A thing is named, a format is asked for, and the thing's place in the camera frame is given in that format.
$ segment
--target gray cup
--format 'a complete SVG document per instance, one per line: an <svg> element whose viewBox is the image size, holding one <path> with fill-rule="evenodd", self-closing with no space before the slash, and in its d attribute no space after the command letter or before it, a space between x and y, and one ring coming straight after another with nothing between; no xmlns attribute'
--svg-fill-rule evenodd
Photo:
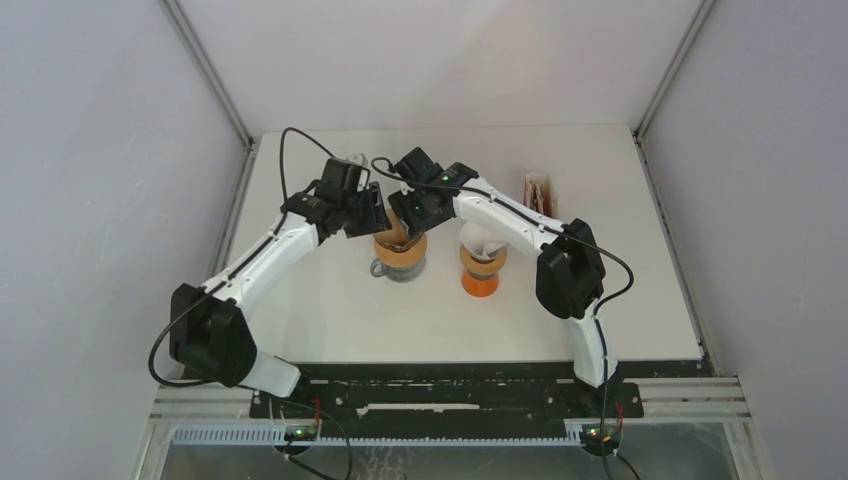
<svg viewBox="0 0 848 480"><path fill-rule="evenodd" d="M409 267L392 267L390 265L386 265L379 258L375 258L373 262L371 262L371 275L374 277L386 277L389 280L397 283L406 283L411 282L418 278L421 275L421 272L424 271L424 265L427 264L427 257L421 257L421 260L415 262L414 265Z"/></svg>

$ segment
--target glass panel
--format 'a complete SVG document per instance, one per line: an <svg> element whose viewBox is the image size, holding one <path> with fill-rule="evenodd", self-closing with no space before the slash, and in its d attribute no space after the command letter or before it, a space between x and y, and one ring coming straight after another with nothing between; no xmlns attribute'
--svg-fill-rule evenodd
<svg viewBox="0 0 848 480"><path fill-rule="evenodd" d="M650 479L735 480L724 429L719 424L628 425L621 453ZM354 447L351 478L418 479L604 479L600 458L574 447ZM334 478L344 478L343 447L315 447L298 457ZM610 457L616 479L633 479ZM162 478L312 480L270 445L172 446Z"/></svg>

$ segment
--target white wall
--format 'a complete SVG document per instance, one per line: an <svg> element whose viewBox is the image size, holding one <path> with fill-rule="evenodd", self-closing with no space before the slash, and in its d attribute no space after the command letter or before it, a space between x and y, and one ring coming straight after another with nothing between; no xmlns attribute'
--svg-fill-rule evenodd
<svg viewBox="0 0 848 480"><path fill-rule="evenodd" d="M241 147L157 2L0 12L0 478L126 478Z"/></svg>
<svg viewBox="0 0 848 480"><path fill-rule="evenodd" d="M699 0L183 0L253 134L628 123Z"/></svg>
<svg viewBox="0 0 848 480"><path fill-rule="evenodd" d="M721 2L648 138L778 478L845 478L848 4Z"/></svg>

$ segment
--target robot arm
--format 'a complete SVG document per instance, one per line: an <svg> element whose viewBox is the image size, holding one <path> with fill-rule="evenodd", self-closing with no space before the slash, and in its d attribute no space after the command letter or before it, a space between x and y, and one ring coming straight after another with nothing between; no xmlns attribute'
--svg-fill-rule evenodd
<svg viewBox="0 0 848 480"><path fill-rule="evenodd" d="M394 169L404 180L419 185L415 191L405 189L389 196L389 203L410 235L459 217L536 257L536 298L550 313L566 319L577 379L598 389L615 375L618 362L607 353L604 378L604 348L598 329L603 328L603 322L599 320L596 325L594 318L585 315L603 293L601 280L606 272L600 254L553 233L563 232L595 245L589 225L579 219L565 225L539 214L497 191L461 163L443 170L420 148L406 155Z"/></svg>
<svg viewBox="0 0 848 480"><path fill-rule="evenodd" d="M289 198L283 213L235 263L200 288L180 286L171 298L171 319L185 315L186 320L171 330L171 357L228 387L289 396L300 371L258 351L247 319L292 265L338 230L357 237L390 226L379 184L367 183L367 177L362 165L329 159L321 180L313 182L314 194Z"/></svg>

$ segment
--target red wire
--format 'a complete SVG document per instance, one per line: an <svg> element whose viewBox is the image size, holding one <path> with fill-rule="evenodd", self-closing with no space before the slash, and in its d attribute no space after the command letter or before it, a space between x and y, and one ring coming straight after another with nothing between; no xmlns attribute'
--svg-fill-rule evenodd
<svg viewBox="0 0 848 480"><path fill-rule="evenodd" d="M321 399L316 398L312 403L315 404L315 428L318 428L318 422L321 420Z"/></svg>
<svg viewBox="0 0 848 480"><path fill-rule="evenodd" d="M618 430L624 427L624 405L621 402L615 402L615 409L618 410Z"/></svg>

